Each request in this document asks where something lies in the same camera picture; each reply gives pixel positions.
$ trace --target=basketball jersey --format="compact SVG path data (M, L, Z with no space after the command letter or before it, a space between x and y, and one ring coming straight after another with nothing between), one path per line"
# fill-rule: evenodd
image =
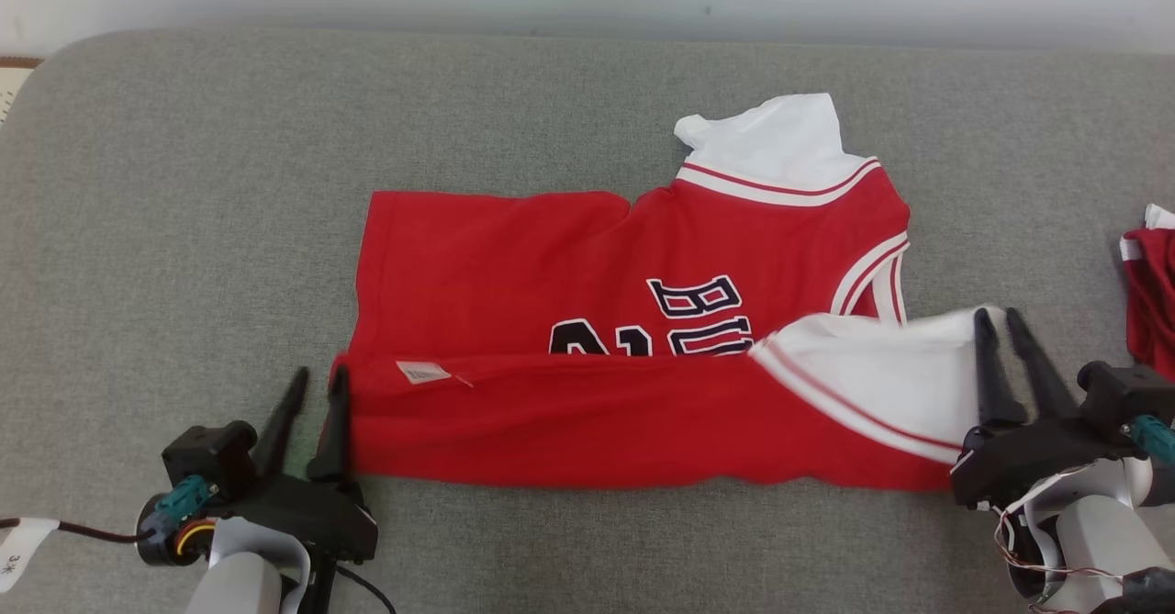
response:
M1143 228L1126 234L1121 250L1130 284L1127 348L1175 380L1175 214L1147 205Z
M674 133L692 154L633 204L375 193L350 353L720 355L807 313L902 321L909 211L875 158L842 153L827 95Z
M355 467L495 486L942 490L978 424L973 326L973 310L905 326L820 313L719 358L348 356Z

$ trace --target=gray fabric surface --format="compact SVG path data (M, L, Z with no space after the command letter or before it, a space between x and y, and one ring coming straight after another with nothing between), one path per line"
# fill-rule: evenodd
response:
M260 425L300 364L322 392L375 188L634 197L684 157L677 117L814 90L913 208L912 316L1020 305L1069 375L1127 359L1115 241L1175 208L1173 59L115 34L46 62L0 129L0 513L129 529L181 431ZM1021 610L993 520L945 494L365 488L358 571L404 613ZM0 610L181 612L201 574L58 534ZM380 606L342 582L335 610Z

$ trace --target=black cable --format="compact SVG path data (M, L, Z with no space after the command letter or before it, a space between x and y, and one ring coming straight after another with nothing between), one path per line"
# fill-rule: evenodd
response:
M356 585L358 585L358 586L365 588L367 591L369 591L374 596L376 596L376 598L380 599L380 602L382 602L383 606L387 607L387 609L388 609L388 612L390 614L396 614L396 609L395 609L394 606L391 606L391 601L388 600L388 596L383 595L383 592L381 592L380 589L375 588L375 585L372 585L371 582L369 582L369 581L364 580L363 578L356 575L356 573L349 572L348 568L344 568L344 567L342 567L340 565L335 566L335 572L340 573L340 575L347 578L348 580L350 580L350 581L355 582Z
M5 518L0 520L0 529L11 529L20 525L20 518ZM80 537L87 537L90 539L96 539L100 541L112 542L112 544L136 544L139 541L145 541L155 534L155 531L143 532L135 535L115 534L112 532L105 532L102 529L95 529L93 527L87 527L85 525L78 525L75 522L59 522L59 529L62 532L69 532L70 534L78 534Z

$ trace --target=white cable label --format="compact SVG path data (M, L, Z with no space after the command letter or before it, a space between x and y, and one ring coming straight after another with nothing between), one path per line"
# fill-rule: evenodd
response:
M423 385L424 383L432 383L432 380L444 380L449 376L449 371L441 367L441 364L432 364L431 362L397 362L396 366L408 377L408 382L412 385Z
M20 519L20 525L13 527L0 545L0 593L7 593L16 583L41 541L59 525L59 520Z

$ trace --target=brown edge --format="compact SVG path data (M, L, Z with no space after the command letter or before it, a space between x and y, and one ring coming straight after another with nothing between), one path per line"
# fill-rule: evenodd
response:
M34 69L41 59L32 56L0 56L0 69Z

